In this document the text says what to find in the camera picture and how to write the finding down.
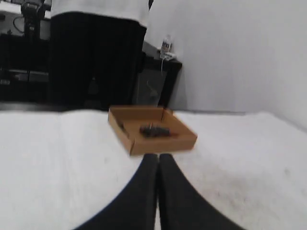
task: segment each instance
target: white shirt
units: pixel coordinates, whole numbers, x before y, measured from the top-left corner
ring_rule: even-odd
[[[46,3],[51,1],[51,17],[66,12],[83,12],[131,19],[147,27],[148,0],[46,0]]]

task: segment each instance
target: person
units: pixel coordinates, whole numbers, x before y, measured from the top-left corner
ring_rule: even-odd
[[[50,3],[51,101],[82,105],[94,77],[103,108],[129,104],[142,56],[148,0]]]

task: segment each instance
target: open cardboard tray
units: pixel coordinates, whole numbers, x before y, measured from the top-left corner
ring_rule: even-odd
[[[162,107],[111,107],[108,121],[130,155],[190,150],[197,139],[197,135],[179,121],[172,111]],[[167,127],[176,135],[146,138],[140,133],[140,127],[150,123]]]

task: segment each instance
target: plastic bottle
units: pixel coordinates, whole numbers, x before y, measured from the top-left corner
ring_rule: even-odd
[[[171,36],[168,34],[164,39],[161,46],[160,58],[165,58],[165,53],[170,52],[172,47]]]

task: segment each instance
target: black pants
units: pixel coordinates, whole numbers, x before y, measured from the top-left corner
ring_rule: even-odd
[[[49,85],[52,102],[82,105],[95,77],[103,108],[129,104],[145,32],[132,20],[75,12],[53,17]]]

